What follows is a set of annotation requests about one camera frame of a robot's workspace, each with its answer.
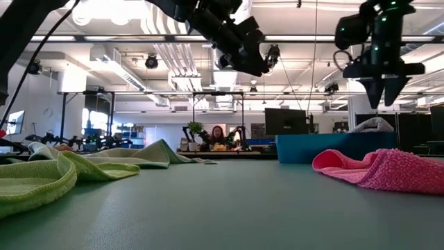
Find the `computer monitor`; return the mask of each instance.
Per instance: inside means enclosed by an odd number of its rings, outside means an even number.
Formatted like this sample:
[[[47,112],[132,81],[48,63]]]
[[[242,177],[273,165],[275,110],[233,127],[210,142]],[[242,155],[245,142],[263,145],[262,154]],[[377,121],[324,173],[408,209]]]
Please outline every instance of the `computer monitor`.
[[[432,114],[432,131],[433,134],[438,135],[440,140],[444,139],[444,107],[434,106],[430,107]]]
[[[265,134],[300,135],[308,132],[305,110],[265,109]]]
[[[9,114],[6,135],[16,135],[22,133],[24,118],[25,112],[23,110]]]

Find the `cable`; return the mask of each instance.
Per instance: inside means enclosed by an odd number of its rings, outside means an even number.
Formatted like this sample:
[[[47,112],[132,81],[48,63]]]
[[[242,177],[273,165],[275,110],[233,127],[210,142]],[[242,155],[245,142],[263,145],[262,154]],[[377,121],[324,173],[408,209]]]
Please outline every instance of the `cable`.
[[[9,115],[9,112],[12,108],[12,105],[14,104],[15,99],[17,98],[17,95],[19,94],[19,91],[22,88],[23,82],[25,81],[26,76],[28,75],[28,70],[31,68],[31,63],[37,58],[38,53],[40,52],[40,50],[42,49],[42,47],[46,43],[46,41],[48,41],[49,37],[54,33],[54,31],[56,31],[56,29],[59,27],[59,25],[61,25],[61,23],[63,23],[63,21],[66,20],[66,18],[68,18],[68,16],[70,16],[70,14],[72,13],[72,10],[78,5],[78,3],[80,3],[80,0],[76,0],[74,2],[74,5],[63,15],[63,17],[60,18],[60,20],[58,20],[54,24],[53,28],[51,30],[49,30],[49,32],[43,38],[42,42],[39,44],[39,46],[34,51],[34,54],[33,54],[33,56],[31,56],[31,59],[29,60],[28,65],[26,66],[25,72],[23,73],[23,76],[20,79],[19,85],[17,86],[17,89],[14,91],[11,101],[9,102],[8,107],[6,108],[5,113],[3,114],[3,118],[1,118],[0,129],[3,128],[3,125],[5,124],[6,119],[8,118],[8,115]]]
[[[313,52],[313,70],[311,71],[311,88],[310,88],[310,94],[308,96],[308,106],[307,106],[307,116],[309,116],[309,109],[310,109],[310,101],[311,101],[311,94],[313,92],[314,87],[314,65],[316,64],[316,44],[318,41],[318,2],[319,0],[316,0],[316,12],[314,15],[314,52]]]
[[[344,51],[344,50],[338,50],[338,51],[336,51],[336,52],[333,53],[333,63],[334,63],[334,65],[336,65],[336,67],[337,67],[341,72],[343,72],[343,71],[344,71],[344,68],[342,68],[342,67],[339,65],[338,60],[336,59],[336,56],[337,56],[339,53],[344,53],[345,55],[347,55],[347,57],[348,57],[348,63],[350,63],[350,62],[353,61],[353,57],[352,57],[352,55],[350,55],[350,53],[349,53],[348,51]]]
[[[291,81],[290,81],[289,75],[287,74],[287,70],[285,69],[284,61],[283,61],[282,57],[280,57],[280,56],[279,56],[279,59],[280,59],[280,62],[282,63],[282,67],[284,68],[285,76],[287,77],[287,81],[289,82],[289,85],[290,85],[290,87],[291,87],[291,91],[292,91],[293,94],[294,94],[294,99],[296,99],[296,101],[298,102],[299,109],[302,110],[302,107],[300,106],[299,100],[298,100],[298,98],[297,98],[297,96],[296,96],[296,93],[294,92],[293,86],[292,86],[292,84],[291,84]]]

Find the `green plant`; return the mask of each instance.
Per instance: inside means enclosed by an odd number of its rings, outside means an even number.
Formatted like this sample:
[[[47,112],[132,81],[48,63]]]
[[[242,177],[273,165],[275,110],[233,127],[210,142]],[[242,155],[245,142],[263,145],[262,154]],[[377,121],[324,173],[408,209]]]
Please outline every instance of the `green plant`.
[[[193,135],[198,135],[203,131],[203,124],[201,122],[189,122],[188,127]]]

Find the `window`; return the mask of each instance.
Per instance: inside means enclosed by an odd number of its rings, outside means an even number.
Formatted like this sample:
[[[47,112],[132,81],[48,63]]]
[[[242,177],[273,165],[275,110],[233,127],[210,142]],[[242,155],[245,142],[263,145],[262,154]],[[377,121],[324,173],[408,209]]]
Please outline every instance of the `window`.
[[[99,128],[106,131],[108,124],[108,116],[101,112],[91,111],[90,115],[91,128]]]
[[[89,110],[87,108],[83,108],[82,110],[82,128],[87,128],[89,119]]]

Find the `yellow object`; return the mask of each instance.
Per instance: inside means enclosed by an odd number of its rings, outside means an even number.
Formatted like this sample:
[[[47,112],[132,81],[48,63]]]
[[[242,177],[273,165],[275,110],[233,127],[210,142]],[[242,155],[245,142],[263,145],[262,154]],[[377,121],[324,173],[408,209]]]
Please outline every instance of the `yellow object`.
[[[227,151],[227,147],[225,145],[214,145],[213,151]]]

